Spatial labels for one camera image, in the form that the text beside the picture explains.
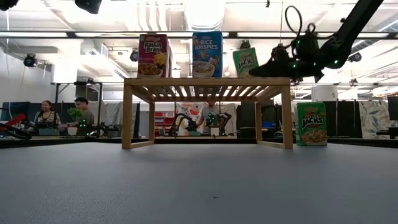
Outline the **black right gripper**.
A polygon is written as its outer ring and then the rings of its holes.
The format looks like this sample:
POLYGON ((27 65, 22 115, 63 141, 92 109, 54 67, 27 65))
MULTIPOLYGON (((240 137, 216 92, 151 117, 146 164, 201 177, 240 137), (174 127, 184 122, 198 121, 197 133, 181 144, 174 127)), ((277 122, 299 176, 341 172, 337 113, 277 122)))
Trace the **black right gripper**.
POLYGON ((253 77, 289 77, 293 82, 313 77, 318 83, 323 78, 322 68, 316 61, 289 57, 282 46, 274 48, 271 58, 265 64, 250 69, 249 74, 253 77))

